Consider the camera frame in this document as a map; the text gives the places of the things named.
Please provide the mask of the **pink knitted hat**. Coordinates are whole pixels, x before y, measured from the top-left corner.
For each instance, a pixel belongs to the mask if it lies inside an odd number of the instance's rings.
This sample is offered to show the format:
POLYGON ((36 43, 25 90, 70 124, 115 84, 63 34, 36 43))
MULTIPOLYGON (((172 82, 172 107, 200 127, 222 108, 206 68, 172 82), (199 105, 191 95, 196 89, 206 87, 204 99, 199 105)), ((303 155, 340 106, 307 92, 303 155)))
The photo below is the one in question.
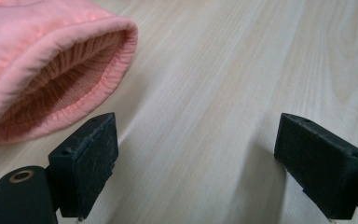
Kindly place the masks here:
POLYGON ((0 0, 0 145, 66 128, 117 88, 133 21, 90 0, 0 0))

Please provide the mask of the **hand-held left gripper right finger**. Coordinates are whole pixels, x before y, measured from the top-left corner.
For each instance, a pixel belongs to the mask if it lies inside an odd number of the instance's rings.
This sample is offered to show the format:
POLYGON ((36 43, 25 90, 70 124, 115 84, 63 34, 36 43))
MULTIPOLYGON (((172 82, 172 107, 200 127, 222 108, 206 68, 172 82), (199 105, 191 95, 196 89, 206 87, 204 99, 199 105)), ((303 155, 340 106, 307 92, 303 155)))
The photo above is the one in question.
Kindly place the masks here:
POLYGON ((358 147, 317 123, 281 114, 274 158, 329 219, 358 208, 358 147))

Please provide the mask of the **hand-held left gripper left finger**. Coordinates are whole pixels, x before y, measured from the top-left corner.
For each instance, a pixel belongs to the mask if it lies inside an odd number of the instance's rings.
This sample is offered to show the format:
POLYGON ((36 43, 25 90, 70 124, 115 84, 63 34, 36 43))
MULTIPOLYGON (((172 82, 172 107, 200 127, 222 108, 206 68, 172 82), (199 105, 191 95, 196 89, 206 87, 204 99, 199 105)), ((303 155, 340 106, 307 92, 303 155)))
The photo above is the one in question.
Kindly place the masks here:
POLYGON ((113 112, 86 121, 48 155, 53 207, 85 219, 113 173, 118 157, 113 112))

